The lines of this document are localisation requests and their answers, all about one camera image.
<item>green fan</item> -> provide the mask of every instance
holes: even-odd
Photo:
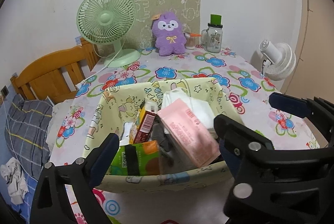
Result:
[[[133,0],[84,0],[80,5],[76,20],[84,39],[96,45],[114,45],[114,52],[105,59],[106,67],[122,67],[139,59],[137,50],[123,50],[121,45],[136,13]]]

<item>silver screw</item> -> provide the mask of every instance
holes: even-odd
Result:
[[[248,144],[248,147],[252,150],[252,151],[258,151],[259,149],[261,149],[261,144],[258,142],[251,142]]]
[[[44,165],[44,167],[45,167],[46,169],[49,169],[50,167],[52,167],[52,163],[51,163],[51,162],[47,162],[47,163]]]
[[[236,185],[233,188],[233,195],[235,195],[239,199],[246,199],[248,198],[253,192],[253,188],[246,183],[241,183]]]
[[[240,155],[240,150],[239,150],[238,148],[235,148],[235,149],[234,149],[234,154],[235,154],[236,156],[239,156],[239,155]]]
[[[76,159],[76,164],[81,165],[84,161],[85,161],[84,158],[79,157],[78,159]]]

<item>purple plush toy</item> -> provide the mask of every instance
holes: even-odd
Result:
[[[152,32],[156,36],[155,47],[159,55],[184,54],[186,38],[182,32],[182,25],[172,12],[165,12],[155,20]]]

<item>wooden headboard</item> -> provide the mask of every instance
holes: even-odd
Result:
[[[13,76],[10,81],[16,93],[25,99],[34,100],[36,97],[32,88],[38,99],[44,100],[49,96],[54,103],[74,98],[76,91],[68,87],[61,67],[67,70],[76,85],[85,78],[79,61],[85,59],[92,70],[99,60],[91,43],[81,38],[81,45],[45,55],[27,66],[18,77]]]

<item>cabinet door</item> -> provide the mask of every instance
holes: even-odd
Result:
[[[324,98],[334,103],[334,3],[309,0],[300,60],[286,94]]]

